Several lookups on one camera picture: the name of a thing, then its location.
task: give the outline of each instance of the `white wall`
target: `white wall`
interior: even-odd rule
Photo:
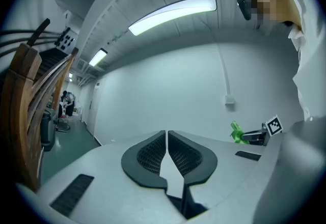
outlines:
[[[15,0],[2,30],[35,30],[46,19],[50,19],[47,31],[61,33],[65,29],[65,18],[55,0]],[[0,37],[0,42],[17,38],[27,38],[31,34],[10,34]],[[0,52],[19,46],[20,43],[10,44],[0,48]],[[38,51],[55,47],[53,43],[34,46]],[[0,72],[7,69],[15,53],[1,58]]]
[[[70,29],[78,35],[80,28],[83,25],[83,20],[80,17],[72,14],[69,10],[64,12],[64,16],[65,18],[67,16],[66,18],[67,26],[70,27]]]
[[[81,88],[81,92],[80,92],[79,100],[80,100],[81,106],[83,107],[81,121],[85,122],[86,124],[87,124],[87,120],[88,120],[90,104],[91,104],[91,101],[93,98],[95,84],[96,84],[96,81],[91,81],[86,86],[83,86]]]
[[[292,81],[297,53],[290,40],[233,30],[218,32],[218,45],[164,52],[203,38],[196,34],[161,42],[116,64],[105,75],[94,131],[98,140],[105,144],[156,130],[182,130],[232,142],[233,120],[252,131],[275,114],[285,130],[303,119]],[[217,47],[226,64],[234,110],[223,102],[225,81]],[[149,51],[164,53],[133,63]]]
[[[103,94],[105,86],[106,77],[102,77],[96,80],[96,84],[92,96],[92,105],[88,111],[88,120],[87,120],[87,130],[94,136],[95,135],[95,125],[96,125],[96,116],[98,114],[99,107],[102,106],[101,96]]]

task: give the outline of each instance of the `black rubber pad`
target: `black rubber pad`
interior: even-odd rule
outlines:
[[[121,167],[139,186],[166,191],[168,183],[159,176],[165,153],[166,132],[162,130],[125,151],[121,157]]]
[[[243,157],[243,158],[247,158],[250,160],[254,160],[254,161],[258,161],[261,157],[260,154],[249,153],[249,152],[244,152],[244,151],[238,151],[238,152],[236,152],[235,155]]]
[[[78,175],[50,206],[68,217],[93,180],[92,176]]]

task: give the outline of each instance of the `fluorescent light fixture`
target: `fluorescent light fixture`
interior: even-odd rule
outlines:
[[[194,13],[214,10],[216,10],[216,0],[184,0],[172,3],[148,14],[132,24],[129,27],[129,30],[137,36],[140,33],[169,20]]]
[[[95,56],[92,58],[92,60],[89,62],[89,64],[94,67],[98,62],[100,62],[103,59],[103,57],[106,56],[106,54],[107,54],[107,52],[103,48],[101,48],[95,54]]]

